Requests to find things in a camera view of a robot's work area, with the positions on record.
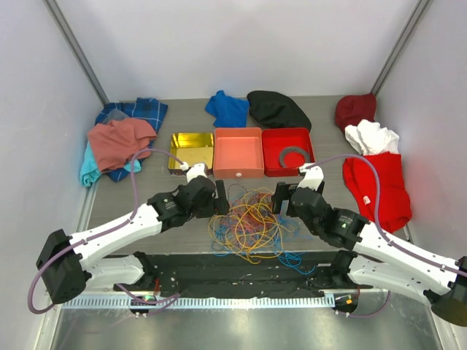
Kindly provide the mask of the gold tin box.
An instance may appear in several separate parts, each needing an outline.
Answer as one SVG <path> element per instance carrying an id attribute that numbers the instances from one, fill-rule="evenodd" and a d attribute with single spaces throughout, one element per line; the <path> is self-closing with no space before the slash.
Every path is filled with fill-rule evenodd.
<path id="1" fill-rule="evenodd" d="M 190 167 L 197 163 L 207 166 L 207 174 L 213 175 L 215 140 L 213 133 L 173 133 L 170 153 Z"/>

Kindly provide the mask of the cyan cloth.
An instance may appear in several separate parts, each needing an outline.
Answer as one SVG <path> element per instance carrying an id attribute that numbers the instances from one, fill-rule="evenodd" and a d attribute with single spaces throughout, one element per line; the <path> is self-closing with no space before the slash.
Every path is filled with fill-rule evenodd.
<path id="1" fill-rule="evenodd" d="M 88 142 L 80 169 L 81 185 L 90 187 L 103 174 L 119 182 L 130 174 L 132 168 L 135 173 L 140 172 L 142 166 L 139 159 L 131 163 L 136 152 L 138 150 L 133 147 Z"/>

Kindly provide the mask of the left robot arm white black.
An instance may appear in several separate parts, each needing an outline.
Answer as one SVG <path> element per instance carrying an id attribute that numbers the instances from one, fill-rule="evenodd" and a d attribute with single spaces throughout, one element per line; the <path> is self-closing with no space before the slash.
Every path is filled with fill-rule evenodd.
<path id="1" fill-rule="evenodd" d="M 149 290 L 158 272 L 146 254 L 110 254 L 140 239 L 183 226 L 193 218 L 226 214 L 223 181 L 197 176 L 175 191 L 151 197 L 136 211 L 94 229 L 70 236 L 51 233 L 36 262 L 53 304 L 69 302 L 88 287 L 132 285 Z"/>

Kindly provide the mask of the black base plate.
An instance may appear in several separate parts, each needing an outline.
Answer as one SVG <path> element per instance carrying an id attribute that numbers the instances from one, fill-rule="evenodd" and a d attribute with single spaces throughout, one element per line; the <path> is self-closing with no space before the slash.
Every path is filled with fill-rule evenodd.
<path id="1" fill-rule="evenodd" d="M 145 258 L 149 276 L 131 282 L 131 292 L 157 291 L 183 298 L 307 298 L 320 297 L 327 289 L 356 289 L 345 275 L 347 252 L 304 252 L 297 268 L 277 258 L 253 265 L 234 254 L 153 254 Z"/>

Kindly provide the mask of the white cloth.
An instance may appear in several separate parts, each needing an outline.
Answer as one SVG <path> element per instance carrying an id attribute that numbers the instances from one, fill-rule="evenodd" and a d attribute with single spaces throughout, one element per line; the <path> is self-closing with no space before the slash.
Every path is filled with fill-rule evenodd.
<path id="1" fill-rule="evenodd" d="M 399 135 L 378 122 L 361 120 L 344 129 L 345 139 L 359 155 L 398 154 Z"/>

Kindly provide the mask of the salmon pink box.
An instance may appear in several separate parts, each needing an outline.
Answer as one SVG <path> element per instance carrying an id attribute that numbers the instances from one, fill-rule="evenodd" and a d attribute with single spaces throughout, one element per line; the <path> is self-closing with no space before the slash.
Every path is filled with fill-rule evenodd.
<path id="1" fill-rule="evenodd" d="M 216 179 L 257 179 L 264 175 L 260 128 L 217 128 L 213 174 Z"/>

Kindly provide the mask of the aluminium corner post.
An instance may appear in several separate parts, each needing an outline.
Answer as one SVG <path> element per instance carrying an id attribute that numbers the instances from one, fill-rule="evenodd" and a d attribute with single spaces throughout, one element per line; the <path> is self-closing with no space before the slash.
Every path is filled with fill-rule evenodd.
<path id="1" fill-rule="evenodd" d="M 66 43 L 69 46 L 72 54 L 76 58 L 82 72 L 87 78 L 90 86 L 93 88 L 100 102 L 105 105 L 109 103 L 107 94 L 105 93 L 99 79 L 93 70 L 85 52 L 83 51 L 77 37 L 75 36 L 71 26 L 69 25 L 68 20 L 66 19 L 63 11 L 61 10 L 58 2 L 56 0 L 44 0 L 45 7 L 50 13 L 52 19 L 58 27 L 61 35 L 65 39 Z"/>
<path id="2" fill-rule="evenodd" d="M 421 23 L 423 17 L 428 11 L 429 7 L 432 5 L 432 0 L 418 0 L 412 10 L 410 16 L 408 17 L 404 27 L 402 28 L 398 38 L 393 45 L 393 48 L 390 51 L 387 59 L 385 60 L 382 69 L 380 70 L 375 83 L 372 86 L 371 93 L 375 96 L 379 95 L 384 83 L 389 77 L 393 67 L 396 65 L 399 57 L 402 52 L 408 45 L 412 35 L 414 34 L 416 28 Z"/>

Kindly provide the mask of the dark red cloth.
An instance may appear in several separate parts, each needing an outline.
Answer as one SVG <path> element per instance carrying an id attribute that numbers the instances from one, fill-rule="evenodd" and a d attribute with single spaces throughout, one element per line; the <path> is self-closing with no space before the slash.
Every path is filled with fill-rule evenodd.
<path id="1" fill-rule="evenodd" d="M 373 122 L 376 109 L 377 100 L 373 93 L 345 96 L 336 105 L 334 121 L 344 133 L 347 126 L 357 126 L 361 120 Z"/>

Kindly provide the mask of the left aluminium corner post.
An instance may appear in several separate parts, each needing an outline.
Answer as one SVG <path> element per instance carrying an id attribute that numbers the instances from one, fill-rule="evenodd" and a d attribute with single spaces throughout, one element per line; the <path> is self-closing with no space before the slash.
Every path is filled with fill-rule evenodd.
<path id="1" fill-rule="evenodd" d="M 69 46 L 72 54 L 76 58 L 82 72 L 87 78 L 90 86 L 93 88 L 100 102 L 105 105 L 109 103 L 107 94 L 105 93 L 99 79 L 93 70 L 85 52 L 83 51 L 77 37 L 75 36 L 71 26 L 69 25 L 68 20 L 66 19 L 63 11 L 61 10 L 58 2 L 56 0 L 44 0 L 45 7 L 50 13 L 52 19 L 58 27 L 61 35 L 65 39 L 66 43 Z"/>

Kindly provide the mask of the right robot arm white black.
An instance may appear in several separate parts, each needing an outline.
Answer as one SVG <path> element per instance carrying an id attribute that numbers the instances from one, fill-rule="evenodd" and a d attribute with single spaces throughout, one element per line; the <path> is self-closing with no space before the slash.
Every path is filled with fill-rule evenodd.
<path id="1" fill-rule="evenodd" d="M 272 208 L 298 217 L 320 240 L 339 249 L 342 261 L 329 270 L 333 285 L 351 283 L 405 295 L 451 324 L 466 326 L 466 258 L 458 260 L 426 251 L 380 229 L 348 209 L 334 208 L 322 190 L 280 182 Z"/>

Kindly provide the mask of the black cloth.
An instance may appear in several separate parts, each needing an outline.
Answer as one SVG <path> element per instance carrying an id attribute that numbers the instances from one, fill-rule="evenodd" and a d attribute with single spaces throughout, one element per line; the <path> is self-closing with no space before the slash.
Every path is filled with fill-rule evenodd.
<path id="1" fill-rule="evenodd" d="M 266 128 L 305 128 L 312 123 L 290 97 L 274 91 L 254 90 L 247 94 L 250 116 Z"/>

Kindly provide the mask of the salmon pink shirt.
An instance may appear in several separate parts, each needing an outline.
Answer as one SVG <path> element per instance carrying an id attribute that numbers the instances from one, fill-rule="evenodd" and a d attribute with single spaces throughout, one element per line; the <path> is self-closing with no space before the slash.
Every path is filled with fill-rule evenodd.
<path id="1" fill-rule="evenodd" d="M 123 168 L 131 158 L 155 140 L 157 133 L 145 120 L 125 118 L 98 123 L 88 141 L 101 173 Z"/>

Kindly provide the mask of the red box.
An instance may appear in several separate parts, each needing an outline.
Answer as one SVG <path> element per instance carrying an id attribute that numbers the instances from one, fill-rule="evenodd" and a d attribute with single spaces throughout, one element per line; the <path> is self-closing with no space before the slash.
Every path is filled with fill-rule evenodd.
<path id="1" fill-rule="evenodd" d="M 298 176 L 298 168 L 314 162 L 309 132 L 305 128 L 272 128 L 262 132 L 264 174 Z"/>

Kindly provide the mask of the right aluminium corner post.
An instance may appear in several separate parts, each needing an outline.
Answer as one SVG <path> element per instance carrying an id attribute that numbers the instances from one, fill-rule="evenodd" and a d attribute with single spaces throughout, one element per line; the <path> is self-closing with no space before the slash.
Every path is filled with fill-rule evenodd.
<path id="1" fill-rule="evenodd" d="M 418 0 L 412 10 L 410 16 L 408 17 L 404 27 L 402 28 L 398 38 L 393 45 L 393 48 L 390 51 L 387 59 L 385 60 L 382 69 L 380 70 L 375 83 L 372 86 L 371 93 L 375 96 L 379 95 L 384 83 L 389 77 L 393 67 L 396 65 L 399 57 L 402 52 L 408 45 L 412 35 L 414 34 L 416 28 L 421 23 L 423 17 L 428 11 L 429 7 L 432 5 L 432 0 Z"/>

